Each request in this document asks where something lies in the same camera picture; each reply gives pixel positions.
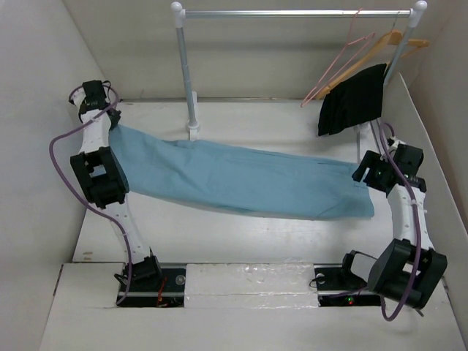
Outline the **light blue trousers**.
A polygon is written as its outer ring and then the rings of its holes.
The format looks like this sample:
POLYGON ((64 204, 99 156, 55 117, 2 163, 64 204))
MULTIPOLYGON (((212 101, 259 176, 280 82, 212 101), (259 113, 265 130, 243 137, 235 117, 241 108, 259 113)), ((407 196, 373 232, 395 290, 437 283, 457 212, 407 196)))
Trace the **light blue trousers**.
POLYGON ((116 127, 110 147, 132 192, 240 213, 368 219, 374 206, 353 163, 227 146, 160 140, 116 127))

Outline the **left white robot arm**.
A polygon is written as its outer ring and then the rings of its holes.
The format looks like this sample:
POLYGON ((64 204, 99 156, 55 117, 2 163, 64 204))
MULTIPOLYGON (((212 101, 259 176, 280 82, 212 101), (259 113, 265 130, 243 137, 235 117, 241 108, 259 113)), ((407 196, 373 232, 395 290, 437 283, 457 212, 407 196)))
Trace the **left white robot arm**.
POLYGON ((71 94, 69 101, 78 107, 84 129, 80 151, 70 157, 70 164, 86 200, 109 220, 127 256, 116 279, 131 291, 157 290, 164 281, 162 269, 132 218, 128 180, 110 147, 109 134, 120 112, 111 105, 109 93, 101 80, 90 80, 71 94))

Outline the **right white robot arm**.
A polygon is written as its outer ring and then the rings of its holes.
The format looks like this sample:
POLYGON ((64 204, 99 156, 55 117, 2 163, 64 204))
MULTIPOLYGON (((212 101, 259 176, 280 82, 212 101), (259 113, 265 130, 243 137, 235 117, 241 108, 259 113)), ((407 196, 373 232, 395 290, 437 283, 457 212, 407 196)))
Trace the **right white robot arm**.
POLYGON ((426 182, 417 175, 423 150, 400 140, 389 140, 388 144, 382 156, 367 151, 352 179, 385 193, 393 239, 378 258, 356 250, 345 254, 338 279, 348 288, 364 281, 371 293, 422 309, 448 260, 436 252, 426 227, 426 182))

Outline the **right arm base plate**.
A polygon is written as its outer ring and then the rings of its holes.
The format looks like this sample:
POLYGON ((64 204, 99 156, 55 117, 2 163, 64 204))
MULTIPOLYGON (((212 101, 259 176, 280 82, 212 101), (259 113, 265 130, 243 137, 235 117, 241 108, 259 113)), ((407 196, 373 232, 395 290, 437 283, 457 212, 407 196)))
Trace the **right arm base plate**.
POLYGON ((318 267, 309 282, 317 291, 319 307, 381 306, 380 297, 366 290, 367 283, 341 267, 318 267))

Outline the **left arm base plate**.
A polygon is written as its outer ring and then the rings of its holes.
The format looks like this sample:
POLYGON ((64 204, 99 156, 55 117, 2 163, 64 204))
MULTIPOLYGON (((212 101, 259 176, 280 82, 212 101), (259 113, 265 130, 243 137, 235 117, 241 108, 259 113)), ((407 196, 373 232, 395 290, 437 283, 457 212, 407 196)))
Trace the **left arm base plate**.
POLYGON ((163 278, 159 281, 132 282, 127 294, 124 281, 118 278, 116 305, 122 308, 183 307, 186 266, 162 266, 162 274, 163 278))

